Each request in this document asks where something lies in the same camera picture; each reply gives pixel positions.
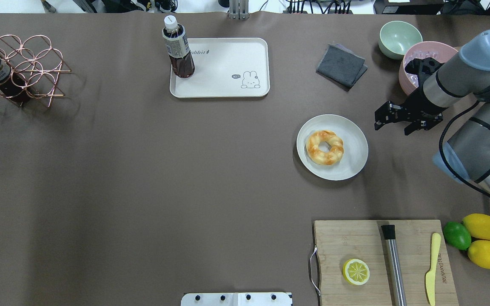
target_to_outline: cutting board handle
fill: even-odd
[[[311,253],[311,256],[309,256],[309,279],[311,280],[313,287],[315,287],[315,290],[317,291],[317,295],[321,296],[321,290],[319,289],[319,287],[317,287],[317,285],[313,281],[313,268],[312,268],[311,262],[313,261],[313,256],[315,256],[315,254],[317,254],[317,246],[315,246],[313,248],[313,252]]]

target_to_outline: wooden cutting board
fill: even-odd
[[[391,270],[381,225],[394,224],[396,245],[408,306],[428,306],[424,275],[430,269],[430,237],[442,235],[436,274],[436,306],[457,306],[457,293],[447,257],[440,220],[334,220],[315,221],[319,260],[321,306],[392,306]],[[361,286],[348,283],[344,263],[365,261],[370,279]]]

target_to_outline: pink bowl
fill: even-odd
[[[457,49],[441,43],[438,41],[423,41],[413,45],[404,55],[402,63],[400,64],[400,70],[398,72],[398,81],[400,82],[400,87],[406,95],[410,95],[418,87],[417,76],[411,75],[404,71],[404,67],[413,60],[414,58],[427,58],[432,57],[438,62],[447,62],[455,54],[457,54]]]

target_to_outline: yellow lemon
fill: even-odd
[[[368,265],[360,259],[350,259],[343,268],[344,279],[353,285],[364,285],[370,279]]]
[[[490,240],[490,215],[472,213],[462,219],[462,224],[472,237]]]
[[[490,241],[476,240],[468,248],[468,258],[476,265],[490,269]]]

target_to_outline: donut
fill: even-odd
[[[325,152],[319,149],[321,142],[328,143],[331,146],[330,151]],[[344,142],[331,130],[317,130],[311,134],[305,148],[313,162],[322,165],[337,163],[344,155]]]

